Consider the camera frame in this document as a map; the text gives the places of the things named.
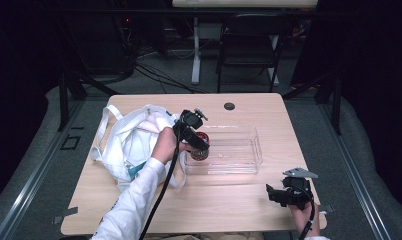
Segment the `white tote bag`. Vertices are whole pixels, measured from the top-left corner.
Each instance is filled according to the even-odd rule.
[[[110,112],[117,122],[111,129],[105,148],[101,149],[100,144],[107,128]],[[117,181],[119,190],[123,191],[137,177],[137,172],[151,157],[159,132],[165,127],[172,127],[178,117],[179,115],[172,115],[165,108],[154,105],[146,105],[123,116],[114,105],[108,105],[102,111],[101,123],[96,134],[96,145],[91,148],[90,156],[94,160],[103,162]],[[179,157],[184,178],[177,183],[172,175],[169,184],[173,187],[181,188],[185,184],[185,156],[181,153]],[[166,164],[167,172],[169,169],[170,162]]]

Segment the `black cable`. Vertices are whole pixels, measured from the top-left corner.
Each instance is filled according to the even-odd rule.
[[[109,85],[113,83],[118,83],[126,80],[129,78],[132,74],[131,73],[121,73],[119,76],[116,78],[110,78],[110,79],[105,79],[105,80],[100,80],[98,79],[97,81],[104,84],[104,85]]]
[[[182,119],[182,116],[180,116],[180,120],[176,124],[180,124],[181,119]],[[179,143],[181,141],[180,138],[179,138],[179,136],[180,136],[180,127],[178,129],[179,129],[178,134],[176,136],[176,148],[174,150],[173,159],[172,159],[172,162],[170,164],[169,172],[167,173],[167,177],[166,177],[166,180],[164,181],[163,188],[161,189],[160,195],[158,196],[157,201],[155,202],[155,204],[154,204],[154,206],[153,206],[153,208],[151,210],[151,213],[149,214],[149,217],[148,217],[148,219],[147,219],[147,221],[145,223],[144,229],[141,232],[139,240],[144,239],[145,234],[148,231],[149,225],[151,224],[152,218],[154,217],[155,211],[157,210],[158,206],[160,205],[161,200],[163,199],[164,194],[166,193],[166,190],[167,190],[167,187],[169,185],[170,179],[171,179],[171,177],[173,175],[173,170],[174,170],[174,168],[176,166],[177,158],[179,156]]]
[[[189,91],[190,93],[208,93],[208,91],[205,91],[205,90],[202,90],[202,89],[198,89],[198,88],[189,88],[189,87],[187,87],[186,85],[184,85],[184,84],[182,84],[182,83],[179,83],[178,81],[176,81],[176,80],[172,79],[171,77],[169,77],[167,74],[163,73],[162,71],[160,71],[160,70],[158,70],[158,69],[156,69],[156,68],[154,68],[154,67],[152,67],[152,66],[143,65],[143,64],[138,64],[138,63],[135,65],[135,70],[136,70],[136,71],[138,71],[138,72],[141,73],[142,75],[144,75],[144,76],[146,76],[146,77],[148,77],[148,78],[150,78],[150,79],[152,79],[152,80],[154,80],[154,81],[159,81],[159,80],[157,80],[157,79],[155,79],[155,78],[149,76],[148,74],[144,73],[141,69],[138,69],[138,67],[140,67],[140,68],[143,69],[144,71],[147,71],[147,72],[150,73],[150,74],[153,74],[153,75],[155,75],[155,76],[157,76],[157,77],[160,77],[160,78],[163,78],[163,79],[166,79],[166,80],[172,82],[172,83],[163,82],[164,84],[167,84],[167,85],[170,85],[170,86],[173,86],[173,87],[178,87],[178,88],[185,89],[185,90]],[[153,70],[150,70],[150,68],[152,68],[152,69],[154,69],[154,70],[156,70],[156,71],[158,71],[158,72],[161,72],[161,73],[164,74],[165,76],[158,75],[158,74],[157,74],[156,72],[154,72]]]
[[[298,238],[298,240],[302,240],[302,239],[304,239],[304,238],[306,237],[308,231],[311,230],[311,225],[313,225],[314,213],[315,213],[315,211],[316,211],[315,206],[314,206],[314,200],[313,200],[313,197],[311,197],[310,194],[308,194],[304,189],[302,189],[302,188],[300,188],[300,187],[297,187],[297,186],[294,186],[294,185],[291,185],[290,187],[296,188],[296,189],[300,190],[301,192],[303,192],[305,195],[307,195],[307,197],[308,197],[309,200],[310,200],[310,204],[311,204],[310,219],[309,219],[309,221],[306,223],[306,225],[304,226],[304,229],[303,229],[303,231],[301,232],[300,237]]]

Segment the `black metal frame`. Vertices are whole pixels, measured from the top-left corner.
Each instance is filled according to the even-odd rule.
[[[281,14],[293,20],[296,19],[315,19],[315,20],[338,20],[338,21],[352,21],[355,19],[356,14],[349,13],[333,13],[333,12],[299,12],[293,11],[291,8],[176,8],[176,9],[61,9],[61,8],[49,8],[44,7],[43,4],[38,5],[38,11],[43,14],[49,14],[49,16],[62,16],[62,15],[75,15],[75,14],[90,14],[90,15],[114,15],[114,16],[139,16],[139,17],[204,17],[204,18],[218,18],[218,17],[228,17],[235,14],[241,13],[263,13],[263,14]],[[324,82],[325,79],[330,78],[327,82],[333,85],[334,99],[333,99],[333,110],[332,110],[332,123],[335,131],[340,134],[339,130],[339,111],[340,111],[340,101],[341,101],[341,78],[340,73],[344,69],[346,61],[344,57],[341,58],[330,73],[324,74],[323,77],[319,79],[312,80],[305,83],[302,87],[286,94],[283,96],[284,99],[290,99],[302,91],[308,89],[310,86],[318,82]],[[69,88],[73,96],[78,100],[84,100],[86,98],[86,92],[79,84],[76,84],[71,78],[71,80],[66,80],[67,73],[63,75],[60,79],[60,94],[62,96],[61,101],[61,126],[59,130],[64,127],[68,121],[68,105],[67,105],[67,88]],[[96,80],[86,76],[85,81],[100,89],[101,91],[107,93],[108,95],[119,94],[118,92],[105,87]],[[331,92],[322,91],[318,92],[315,99],[317,103],[324,103],[327,101],[327,95]]]
[[[344,46],[341,50],[340,55],[338,56],[335,64],[331,67],[331,69],[324,73],[322,76],[312,79],[304,83],[299,88],[283,95],[283,99],[291,99],[301,92],[309,89],[310,87],[315,86],[316,84],[321,84],[318,92],[315,95],[315,101],[318,104],[325,104],[328,102],[330,96],[332,96],[332,113],[331,113],[331,123],[338,135],[341,135],[341,130],[339,126],[340,119],[340,109],[341,109],[341,91],[342,91],[342,82],[343,82],[343,73],[348,65],[349,61],[355,57],[359,48],[362,46],[365,36],[367,34],[368,20],[370,17],[369,12],[362,12],[362,16],[360,18],[360,13],[350,18],[350,21],[353,23],[353,27],[347,33],[349,37],[348,40],[344,43]]]
[[[261,20],[257,20],[257,22],[262,22],[265,23],[264,21],[269,21],[270,22],[278,22],[279,24],[276,24],[279,26],[279,29],[262,29],[261,26],[258,26],[258,28],[252,28],[254,23],[249,23],[251,19],[256,19],[260,18]],[[230,25],[235,26],[237,30],[232,29]],[[218,61],[217,61],[217,66],[216,66],[216,73],[218,75],[218,81],[217,81],[217,92],[220,93],[220,86],[222,85],[222,67],[227,66],[227,67],[246,67],[246,68],[262,68],[261,72],[259,75],[263,73],[263,71],[266,68],[274,68],[273,74],[270,79],[270,86],[269,86],[269,92],[271,93],[273,91],[273,83],[276,78],[276,73],[278,71],[279,67],[279,62],[281,58],[281,52],[282,52],[282,46],[285,38],[290,35],[291,32],[291,27],[292,27],[292,22],[290,19],[288,19],[285,16],[282,16],[281,14],[237,14],[233,15],[232,17],[228,18],[227,20],[224,20],[221,30],[220,30],[220,50],[219,50],[219,56],[218,56]],[[245,29],[252,29],[254,32],[250,32],[250,30],[245,31]],[[271,35],[278,36],[278,40],[276,43],[276,46],[273,47],[272,41],[269,39]],[[273,60],[270,60],[269,62],[265,63],[256,63],[254,62],[249,62],[249,61],[240,61],[237,63],[234,63],[233,61],[231,63],[228,63],[226,60],[228,58],[226,52],[228,49],[228,45],[233,45],[231,42],[234,39],[238,39],[240,37],[254,37],[253,39],[268,39],[268,45],[270,46],[270,52],[269,54],[272,54]]]

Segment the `transparent plastic bin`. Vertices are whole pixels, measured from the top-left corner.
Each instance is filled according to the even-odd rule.
[[[259,171],[263,159],[255,127],[203,126],[197,131],[209,136],[209,154],[206,159],[197,161],[187,153],[187,174],[255,174]]]

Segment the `small round object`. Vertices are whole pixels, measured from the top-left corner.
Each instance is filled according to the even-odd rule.
[[[225,103],[224,107],[225,107],[226,110],[231,111],[231,110],[235,109],[235,104],[227,102],[227,103]]]
[[[210,138],[208,137],[208,135],[206,133],[196,132],[196,134],[204,142],[206,142],[207,144],[210,144]],[[206,150],[195,149],[195,150],[191,151],[191,157],[196,161],[202,161],[208,157],[208,153],[209,153],[208,149],[206,149]]]

